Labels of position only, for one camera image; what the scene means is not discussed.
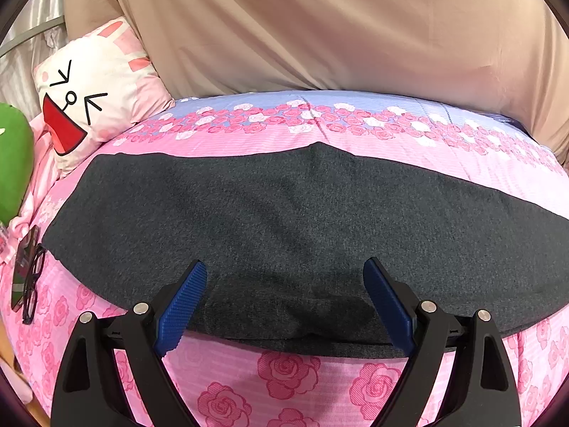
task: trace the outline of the smartphone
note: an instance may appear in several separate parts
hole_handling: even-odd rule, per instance
[[[18,311],[22,307],[24,297],[24,283],[31,268],[33,258],[38,250],[39,227],[34,225],[18,244],[14,274],[12,275],[12,310]]]

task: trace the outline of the black eyeglasses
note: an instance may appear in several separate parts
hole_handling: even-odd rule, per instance
[[[38,282],[39,276],[42,275],[45,259],[46,250],[41,244],[38,244],[38,249],[36,250],[36,254],[24,282],[22,322],[25,325],[32,324],[33,316],[35,315],[35,308],[38,304],[36,283]]]

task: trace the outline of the gray fabric pad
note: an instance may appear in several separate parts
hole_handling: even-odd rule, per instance
[[[208,267],[199,332],[317,355],[394,356],[363,287],[375,255],[447,312],[506,334],[567,304],[569,221],[495,189],[316,143],[226,158],[100,155],[43,245],[128,308]]]

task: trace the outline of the white satin fabric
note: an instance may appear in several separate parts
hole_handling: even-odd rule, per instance
[[[29,0],[14,21],[6,38],[14,37],[63,14],[63,0]],[[33,68],[67,44],[65,26],[41,33],[0,58],[0,102],[21,110],[30,121],[41,112],[33,84]]]

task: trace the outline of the pink bedspread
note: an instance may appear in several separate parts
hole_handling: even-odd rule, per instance
[[[267,108],[251,104],[254,95],[239,95],[231,109],[212,107],[218,98],[201,99],[187,114],[178,110],[179,106],[187,109],[183,100],[169,113],[107,143],[97,154],[213,157],[324,142],[352,154],[405,162],[496,188],[569,218],[569,178],[553,154],[502,124],[491,127],[488,118],[472,113],[462,116],[460,125],[436,111],[409,113],[404,108],[410,100],[394,96],[388,96],[390,107],[379,111],[358,109],[350,104],[348,93],[333,106],[325,101],[318,104],[318,96],[310,98],[311,104],[298,98],[291,93]],[[34,222],[43,229],[48,226],[88,163],[53,186],[36,210]],[[13,258],[0,265],[0,312],[23,372],[49,413],[56,374],[78,316],[85,310],[97,316],[123,310],[95,296],[48,255],[38,282],[35,319],[32,326],[24,326],[21,312],[10,310],[12,265]],[[517,380],[523,426],[528,427],[569,372],[569,307],[508,337],[505,346]],[[150,425],[123,352],[117,352],[117,361],[136,419]],[[419,425],[434,420],[452,361],[453,353],[445,354]],[[389,397],[405,360],[288,355],[187,332],[164,363],[200,425],[368,427]]]

